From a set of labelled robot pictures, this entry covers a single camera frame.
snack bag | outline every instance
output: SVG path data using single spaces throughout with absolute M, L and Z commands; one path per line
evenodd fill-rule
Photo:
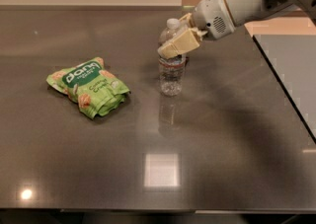
M 120 79 L 105 70 L 101 57 L 57 71 L 46 81 L 72 102 L 78 103 L 80 112 L 89 118 L 96 114 L 104 116 L 116 109 L 129 92 Z

clear bottle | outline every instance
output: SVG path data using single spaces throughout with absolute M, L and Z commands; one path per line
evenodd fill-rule
M 181 23 L 178 19 L 169 19 L 167 21 L 167 28 L 159 37 L 159 46 L 173 38 L 180 28 Z M 165 59 L 159 56 L 160 89 L 163 94 L 167 96 L 176 96 L 180 94 L 185 66 L 185 55 L 180 54 L 170 59 Z

